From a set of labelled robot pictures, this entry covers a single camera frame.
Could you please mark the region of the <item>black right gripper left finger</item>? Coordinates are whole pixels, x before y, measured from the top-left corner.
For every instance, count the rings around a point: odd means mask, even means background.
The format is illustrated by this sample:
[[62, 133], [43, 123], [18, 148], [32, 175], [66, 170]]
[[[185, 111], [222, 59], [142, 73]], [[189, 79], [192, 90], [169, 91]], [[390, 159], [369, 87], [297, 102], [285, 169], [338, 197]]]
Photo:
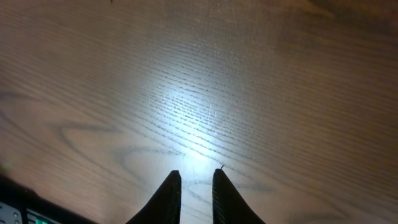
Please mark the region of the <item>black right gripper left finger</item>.
[[172, 170], [146, 205], [126, 224], [179, 224], [182, 179]]

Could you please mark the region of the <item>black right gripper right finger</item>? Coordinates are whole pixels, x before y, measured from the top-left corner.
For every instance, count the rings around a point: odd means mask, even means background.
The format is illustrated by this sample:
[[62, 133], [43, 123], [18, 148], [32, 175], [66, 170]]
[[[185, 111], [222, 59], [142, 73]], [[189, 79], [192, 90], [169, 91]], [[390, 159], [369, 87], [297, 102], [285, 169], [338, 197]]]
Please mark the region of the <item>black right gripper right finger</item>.
[[265, 224], [222, 169], [213, 174], [212, 201], [213, 224]]

